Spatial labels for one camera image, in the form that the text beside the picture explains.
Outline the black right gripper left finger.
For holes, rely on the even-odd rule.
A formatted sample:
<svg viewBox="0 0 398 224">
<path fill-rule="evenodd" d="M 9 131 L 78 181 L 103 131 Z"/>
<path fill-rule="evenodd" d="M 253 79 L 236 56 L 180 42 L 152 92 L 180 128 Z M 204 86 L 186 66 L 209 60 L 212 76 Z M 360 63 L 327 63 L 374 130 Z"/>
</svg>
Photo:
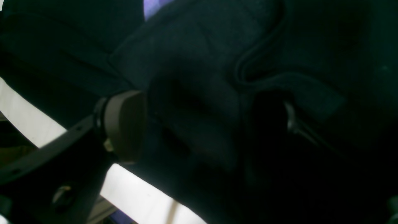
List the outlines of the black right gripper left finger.
<svg viewBox="0 0 398 224">
<path fill-rule="evenodd" d="M 85 224 L 108 169 L 140 158 L 145 129 L 144 93 L 100 99 L 92 115 L 1 168 L 1 217 L 12 224 Z"/>
</svg>

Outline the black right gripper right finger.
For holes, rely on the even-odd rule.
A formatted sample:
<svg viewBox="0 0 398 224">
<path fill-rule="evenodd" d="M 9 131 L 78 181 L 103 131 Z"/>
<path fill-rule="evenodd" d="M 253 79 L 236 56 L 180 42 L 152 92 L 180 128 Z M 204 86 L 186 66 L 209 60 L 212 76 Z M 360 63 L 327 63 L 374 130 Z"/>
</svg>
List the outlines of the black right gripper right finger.
<svg viewBox="0 0 398 224">
<path fill-rule="evenodd" d="M 301 136 L 311 143 L 317 143 L 316 140 L 300 126 L 293 104 L 290 101 L 284 101 L 283 105 L 287 112 L 287 132 Z"/>
</svg>

